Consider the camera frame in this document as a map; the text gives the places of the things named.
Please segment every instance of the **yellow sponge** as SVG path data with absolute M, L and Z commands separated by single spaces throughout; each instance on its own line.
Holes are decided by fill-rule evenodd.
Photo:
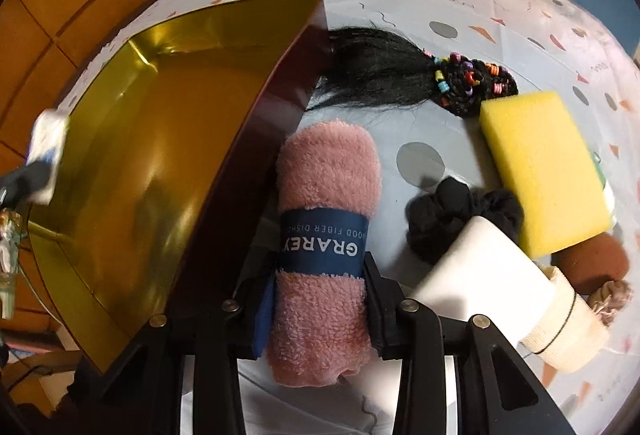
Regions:
M 520 248 L 529 258 L 609 228 L 593 161 L 555 92 L 484 101 L 480 126 L 504 186 L 524 210 Z

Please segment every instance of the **rolled cloth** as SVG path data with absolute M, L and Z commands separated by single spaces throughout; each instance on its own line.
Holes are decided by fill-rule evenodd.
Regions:
M 609 327 L 633 297 L 634 291 L 628 281 L 608 281 L 589 297 L 587 305 L 602 324 Z
M 561 371 L 582 368 L 609 339 L 609 331 L 557 267 L 541 267 L 555 288 L 545 315 L 522 340 L 545 363 Z
M 345 244 L 339 239 L 327 247 L 329 238 L 347 234 L 347 229 L 336 229 L 335 221 L 325 215 L 341 210 L 337 219 L 346 216 L 360 222 L 373 215 L 382 189 L 378 152 L 361 126 L 320 122 L 287 140 L 276 168 L 283 231 L 300 231 L 300 223 L 306 220 L 294 210 L 315 210 L 307 216 L 319 217 L 324 225 L 318 222 L 305 233 L 305 222 L 298 236 L 282 237 L 285 269 L 276 275 L 276 308 L 267 357 L 281 385 L 332 385 L 341 374 L 356 373 L 375 352 L 367 331 L 364 280 L 354 266 L 361 258 L 351 256 L 356 250 L 364 255 L 366 228 L 365 238 L 359 238 L 360 247 L 356 247 L 358 241 Z M 318 257 L 310 263 L 308 256 L 303 261 L 290 257 L 309 255 L 314 248 L 321 253 L 316 252 Z
M 503 232 L 484 217 L 471 218 L 460 236 L 411 297 L 439 316 L 467 321 L 489 317 L 515 347 L 551 305 L 556 289 Z M 400 361 L 376 359 L 349 382 L 395 415 Z M 447 403 L 455 398 L 455 372 L 446 365 Z

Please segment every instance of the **black hair extension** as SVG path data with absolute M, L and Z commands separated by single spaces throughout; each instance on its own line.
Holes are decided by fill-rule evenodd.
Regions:
M 327 97 L 313 108 L 417 105 L 438 91 L 433 58 L 405 38 L 367 27 L 329 36 L 332 63 L 318 88 Z
M 466 118 L 478 115 L 483 100 L 518 94 L 513 76 L 504 67 L 456 53 L 449 59 L 434 58 L 386 30 L 345 27 L 329 35 L 332 63 L 316 91 L 325 97 L 309 110 L 335 105 L 408 107 L 432 100 Z M 446 92 L 438 86 L 438 71 Z

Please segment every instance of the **patterned tablecloth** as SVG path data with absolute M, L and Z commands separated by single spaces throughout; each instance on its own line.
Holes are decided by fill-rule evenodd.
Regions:
M 105 46 L 61 104 L 72 108 L 104 63 L 133 34 L 175 15 L 229 0 L 158 0 Z M 616 199 L 613 228 L 631 260 L 627 279 L 640 288 L 640 73 L 607 29 L 568 0 L 324 0 L 329 26 L 374 25 L 398 32 L 437 56 L 452 50 L 505 65 L 521 93 L 554 90 L 601 162 Z M 431 102 L 410 110 L 329 108 L 308 113 L 301 126 L 340 117 L 365 126 L 383 166 L 383 197 L 370 223 L 367 249 L 386 275 L 412 287 L 427 266 L 405 241 L 404 207 L 416 181 L 455 174 L 487 189 L 497 185 L 475 123 Z M 403 145 L 424 145 L 423 163 L 405 162 Z M 268 236 L 268 217 L 262 236 Z M 611 328 L 607 347 L 572 374 L 552 375 L 535 355 L 526 362 L 542 379 L 578 435 L 601 433 L 640 376 L 640 300 Z M 387 433 L 392 422 L 341 385 L 324 390 L 276 386 L 264 362 L 240 365 L 250 433 Z M 186 411 L 190 396 L 185 399 Z M 356 413 L 345 410 L 349 401 Z

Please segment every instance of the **pink towel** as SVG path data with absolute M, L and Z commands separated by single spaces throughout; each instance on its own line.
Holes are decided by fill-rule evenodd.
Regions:
M 281 213 L 333 208 L 368 219 L 378 207 L 380 160 L 361 126 L 334 121 L 301 130 L 282 147 L 277 170 Z M 267 357 L 278 383 L 332 385 L 370 360 L 362 278 L 280 271 L 277 284 Z

